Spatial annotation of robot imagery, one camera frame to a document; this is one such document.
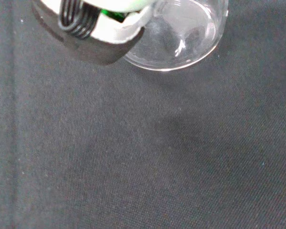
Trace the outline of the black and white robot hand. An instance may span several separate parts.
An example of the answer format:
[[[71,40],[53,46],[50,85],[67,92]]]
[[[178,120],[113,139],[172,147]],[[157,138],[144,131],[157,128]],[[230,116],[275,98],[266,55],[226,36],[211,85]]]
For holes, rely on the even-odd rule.
[[[32,10],[65,52],[109,65],[141,39],[154,0],[33,0]]]

